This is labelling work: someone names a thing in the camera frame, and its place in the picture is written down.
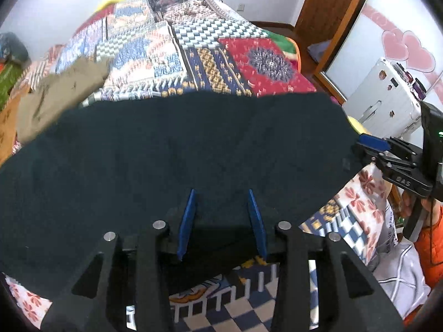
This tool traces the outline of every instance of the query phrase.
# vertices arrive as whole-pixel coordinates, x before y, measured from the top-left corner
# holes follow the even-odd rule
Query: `bed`
[[[315,92],[266,31],[246,21],[220,0],[133,0],[109,4],[92,15],[65,45],[52,47],[34,62],[14,88],[35,90],[42,78],[62,73],[79,56],[110,59],[103,88],[82,107],[100,101],[181,95],[199,89],[262,97]],[[21,148],[15,141],[12,153]],[[377,250],[396,243],[387,190],[374,165],[366,166],[327,205],[300,228],[325,235],[338,232],[368,264]],[[315,262],[310,261],[311,328],[318,326]],[[37,328],[51,305],[5,277],[18,308]],[[269,330],[278,283],[278,265],[260,257],[245,261],[228,275],[214,276],[170,296],[177,331]],[[135,307],[127,306],[127,326],[136,329]]]

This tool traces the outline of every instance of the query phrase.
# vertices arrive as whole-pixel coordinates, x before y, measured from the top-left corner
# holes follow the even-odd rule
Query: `pink heart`
[[[397,41],[401,42],[402,39],[403,39],[403,32],[402,32],[402,30],[400,30],[399,28],[394,28],[391,31],[394,33],[395,37],[397,38]]]
[[[421,42],[412,31],[403,34],[402,42],[408,47],[409,57],[406,61],[406,68],[421,72],[432,72],[436,68],[434,56],[425,48],[421,47]]]
[[[394,32],[385,31],[382,34],[382,43],[387,59],[404,61],[408,58],[408,47],[397,40]]]

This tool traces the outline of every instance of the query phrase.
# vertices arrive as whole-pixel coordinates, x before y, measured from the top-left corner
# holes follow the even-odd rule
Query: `baseboard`
[[[284,22],[270,22],[270,21],[251,21],[255,26],[261,28],[267,27],[278,27],[278,28],[288,28],[289,30],[294,30],[294,26],[291,24],[285,24]]]

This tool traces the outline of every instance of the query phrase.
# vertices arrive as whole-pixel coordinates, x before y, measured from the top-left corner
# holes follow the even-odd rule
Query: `wooden door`
[[[295,33],[303,44],[332,39],[351,0],[305,0],[295,25]]]

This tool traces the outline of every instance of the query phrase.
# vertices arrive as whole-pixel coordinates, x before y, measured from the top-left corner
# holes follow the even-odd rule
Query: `orange jacket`
[[[443,263],[438,266],[431,265],[430,250],[432,250],[432,262],[434,264],[443,261],[443,206],[440,207],[440,218],[437,224],[432,228],[432,247],[431,247],[431,229],[426,227],[421,230],[415,248],[420,257],[420,265],[423,269],[424,278],[429,287],[434,288],[437,282],[443,276]],[[405,324],[409,324],[417,314],[420,307],[416,308],[405,319]]]

